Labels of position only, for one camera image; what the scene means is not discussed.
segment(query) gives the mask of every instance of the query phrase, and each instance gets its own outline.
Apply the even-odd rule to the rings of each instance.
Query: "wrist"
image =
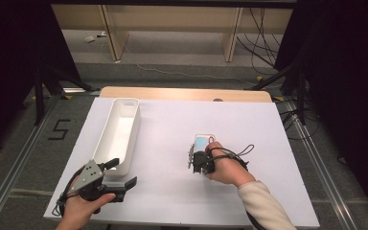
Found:
[[[243,184],[249,183],[249,182],[253,182],[256,181],[256,178],[249,173],[248,171],[244,170],[244,172],[240,172],[237,174],[237,176],[235,176],[234,179],[234,185],[239,188],[240,186],[242,186]]]
[[[74,224],[72,223],[68,223],[67,221],[65,221],[64,219],[62,219],[56,230],[79,230],[79,228],[76,228]]]

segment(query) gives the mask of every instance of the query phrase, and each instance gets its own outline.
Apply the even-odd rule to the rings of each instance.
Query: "wooden edge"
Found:
[[[225,102],[271,103],[271,97],[264,91],[243,91],[228,89],[193,88],[150,88],[107,86],[101,91],[100,98],[137,98],[153,100],[190,100]]]

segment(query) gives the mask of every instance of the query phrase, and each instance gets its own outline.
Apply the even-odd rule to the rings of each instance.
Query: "floor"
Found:
[[[258,72],[268,70],[270,65],[267,62],[274,61],[274,56],[276,56],[275,51],[278,50],[279,44],[281,42],[281,35],[270,35],[266,37],[266,43],[273,50],[272,54],[265,49],[256,48],[255,51],[258,55],[264,57],[266,61],[263,61],[251,53],[246,51],[240,43],[237,44],[234,53],[233,61],[224,61],[223,51],[220,45],[219,34],[201,34],[201,33],[150,33],[150,32],[135,32],[131,33],[128,39],[128,43],[125,47],[124,54],[121,60],[115,61],[111,58],[111,54],[108,49],[108,44],[106,37],[97,37],[102,32],[96,31],[63,31],[64,37],[66,38],[69,49],[72,53],[73,59],[76,63],[106,63],[115,65],[137,65],[137,69],[147,69],[147,65],[151,64],[151,70],[147,71],[157,71],[159,73],[164,73],[165,75],[180,74],[183,78],[193,78],[196,77],[198,73],[172,73],[171,69],[165,68],[164,65],[185,65],[193,66],[194,69],[200,69],[199,75],[205,76],[205,73],[201,73],[201,69],[204,66],[216,66],[216,67],[248,67],[255,68]],[[87,36],[93,35],[96,37],[94,42],[86,43],[84,39]],[[248,47],[252,48],[251,41],[254,42],[257,38],[256,34],[240,34],[239,38],[241,42]],[[265,46],[265,43],[260,39],[260,46]],[[267,78],[273,74],[262,72],[260,74],[263,79]],[[208,78],[215,78],[214,75],[208,75]],[[268,86],[267,91],[269,91],[272,96],[281,96],[278,92],[280,82],[272,83]],[[31,97],[25,101],[25,104],[33,104],[32,100],[33,92],[31,92]],[[292,103],[278,103],[279,112],[290,111],[293,108]],[[57,105],[57,108],[51,116],[60,116],[63,102]],[[0,165],[10,166],[18,153],[24,149],[24,143],[28,142],[29,134],[33,132],[33,127],[30,126],[32,121],[25,120],[24,117],[33,117],[33,111],[26,109],[21,111],[16,118],[16,123],[8,130],[8,136],[3,137],[7,140],[7,145],[11,147],[10,153],[5,154],[0,152]],[[296,157],[297,164],[300,168],[301,174],[303,175],[304,181],[307,183],[307,189],[311,198],[312,205],[318,214],[318,218],[321,222],[320,229],[368,229],[368,200],[365,194],[361,191],[360,187],[357,185],[355,177],[349,171],[349,167],[338,162],[337,148],[333,145],[332,140],[327,133],[326,128],[318,122],[314,111],[308,116],[308,124],[306,127],[300,127],[296,123],[290,123],[289,126],[285,126],[287,129],[287,136],[289,137],[290,144],[295,147],[293,149],[294,155]],[[16,134],[16,138],[13,139],[11,135]],[[78,133],[73,133],[75,138],[78,137]],[[59,151],[61,146],[53,146],[51,151]],[[322,162],[320,164],[313,164],[312,162],[317,160]],[[67,156],[57,155],[59,164],[65,164]],[[38,155],[31,156],[27,161],[38,162]],[[318,176],[318,172],[329,173],[330,176],[321,177]],[[0,169],[0,183],[2,183],[3,178],[10,171],[10,167]],[[39,172],[39,166],[34,164],[29,165],[25,168],[24,173],[27,176],[20,178],[16,183],[16,188],[27,187],[28,180],[34,180],[37,176],[40,181],[51,181],[50,183],[55,183],[55,180],[50,180],[53,172]],[[328,189],[324,189],[324,184],[329,182],[334,183]],[[32,188],[29,190],[45,190],[43,188]],[[342,203],[338,203],[339,199],[333,199],[330,197],[330,193],[337,194],[341,196]],[[26,224],[20,219],[20,213],[11,213],[6,210],[17,210],[19,206],[25,206],[29,209],[42,210],[45,202],[47,202],[47,196],[45,197],[25,197],[22,194],[11,194],[13,199],[2,208],[2,214],[0,215],[0,229],[6,229],[8,223],[12,223],[13,229],[30,228],[30,224]],[[341,205],[346,205],[345,211],[335,210],[335,207],[341,207]],[[354,223],[342,223],[342,219],[350,214],[353,217]],[[35,219],[33,215],[29,217],[32,226],[38,229],[40,219]],[[47,228],[55,228],[56,224],[48,223],[44,225]],[[86,229],[105,229],[103,224],[90,224]],[[111,229],[120,230],[158,230],[159,227],[148,227],[148,226],[112,226]]]

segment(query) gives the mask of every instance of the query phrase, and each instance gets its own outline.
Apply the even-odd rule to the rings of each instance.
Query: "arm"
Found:
[[[206,148],[221,148],[219,142],[213,142]],[[225,154],[219,149],[212,151],[213,156]],[[224,184],[233,184],[243,201],[247,213],[265,229],[295,229],[286,211],[270,194],[264,183],[244,169],[241,164],[229,158],[215,160],[215,171],[208,178]]]

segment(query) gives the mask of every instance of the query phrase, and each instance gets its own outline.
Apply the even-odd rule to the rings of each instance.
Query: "wire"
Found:
[[[262,47],[262,46],[260,46],[260,45],[258,45],[258,44],[256,44],[256,43],[254,43],[253,41],[251,41],[250,39],[249,39],[249,37],[247,37],[247,34],[243,34],[244,35],[244,37],[246,38],[246,40],[249,42],[249,43],[251,43],[252,45],[254,45],[254,46],[256,46],[257,48],[260,48],[260,49],[263,49],[263,50],[267,50],[267,48],[266,47]],[[274,53],[279,53],[278,51],[275,51],[275,50],[270,50],[271,52],[274,52]]]
[[[315,112],[314,110],[311,110],[311,108],[304,108],[305,112]],[[292,111],[286,111],[286,112],[282,112],[280,113],[280,116],[283,116],[287,114],[286,118],[283,119],[283,125],[285,125],[287,123],[287,121],[289,120],[289,118],[291,118],[293,115],[297,114],[297,109],[294,109]],[[316,127],[315,130],[312,133],[309,133],[309,135],[305,138],[294,138],[294,137],[288,137],[289,140],[294,140],[294,141],[305,141],[308,138],[311,138],[318,130],[319,130],[319,123],[320,123],[320,119],[318,118],[318,116],[315,116],[316,119],[313,119],[312,117],[308,116],[308,115],[303,115],[304,118],[307,118],[311,121],[316,122]],[[295,116],[292,121],[288,124],[287,127],[285,127],[285,131],[289,130],[291,128],[291,126],[297,121],[299,120],[300,117]]]
[[[250,52],[250,53],[252,53],[252,55],[255,55],[255,56],[257,56],[258,58],[260,58],[262,61],[264,61],[265,63],[267,63],[268,65],[270,65],[271,67],[273,67],[273,64],[272,63],[270,63],[268,60],[266,60],[266,59],[264,59],[262,56],[260,56],[260,55],[258,55],[256,52],[254,52],[253,50],[250,50],[250,48],[248,48],[246,45],[244,45],[243,44],[243,42],[241,42],[241,40],[237,37],[237,40],[238,40],[238,42],[244,47],[244,49],[245,50],[247,50],[248,52]]]
[[[255,145],[248,145],[246,148],[244,148],[243,151],[241,151],[240,153],[237,154],[237,156],[242,156],[242,155],[246,155],[248,154],[249,152],[251,152],[253,149],[255,148]]]
[[[256,38],[255,44],[258,43],[259,37],[261,35],[262,36],[262,39],[264,41],[264,46],[266,47],[265,51],[267,53],[267,57],[268,57],[268,59],[269,59],[269,61],[271,63],[271,66],[273,66],[273,62],[271,61],[271,58],[270,58],[270,54],[273,55],[273,53],[271,53],[271,52],[270,52],[270,54],[268,53],[268,50],[270,50],[270,47],[268,46],[268,44],[267,44],[267,42],[265,40],[265,29],[264,29],[264,24],[263,24],[263,22],[265,20],[265,9],[264,8],[261,8],[261,23],[260,23],[260,26],[259,26],[259,24],[258,24],[258,22],[257,22],[257,20],[255,18],[255,15],[253,14],[253,11],[252,11],[251,8],[249,8],[249,11],[250,11],[250,14],[252,15],[253,21],[255,21],[256,27],[258,28],[258,31],[259,31],[258,36]]]
[[[57,202],[56,202],[56,207],[53,209],[52,214],[53,216],[59,217],[59,216],[64,216],[64,206],[65,206],[65,202],[67,201],[67,193],[70,189],[71,184],[74,182],[74,179],[81,174],[82,170],[84,169],[85,166],[82,166],[79,170],[77,170],[73,176],[71,177],[71,179],[68,181],[67,185],[65,186],[64,192],[61,193],[61,195],[59,196]]]
[[[277,42],[277,45],[280,46],[280,42],[277,40],[276,36],[274,34],[271,34],[271,35],[273,36],[274,40]]]
[[[106,36],[102,36],[102,35],[98,36],[98,35],[97,35],[97,38],[103,38],[103,37],[106,37]],[[102,44],[99,44],[99,45],[94,45],[94,44],[92,44],[93,42],[89,42],[89,43],[84,42],[84,43],[86,43],[87,45],[89,45],[89,46],[91,46],[91,47],[101,47],[101,55],[103,55],[106,59],[109,59],[109,60],[111,60],[111,61],[114,61],[112,57],[108,57],[108,56],[106,56],[106,55],[105,55],[105,52],[104,52],[104,46],[109,45],[109,41],[106,41],[106,42],[104,42],[104,43],[102,43]]]
[[[252,82],[242,80],[242,79],[238,79],[238,78],[216,77],[216,76],[212,76],[212,75],[190,75],[190,74],[181,73],[181,72],[168,72],[168,71],[161,71],[161,70],[158,70],[158,69],[149,69],[149,68],[145,68],[145,67],[143,67],[139,64],[136,64],[136,65],[142,70],[154,71],[154,72],[157,72],[157,73],[167,74],[167,75],[183,75],[183,76],[192,77],[192,78],[210,78],[210,79],[215,79],[215,80],[236,80],[236,81],[241,81],[243,83],[247,83],[247,84],[250,84],[250,85],[257,85],[256,83],[252,83]]]

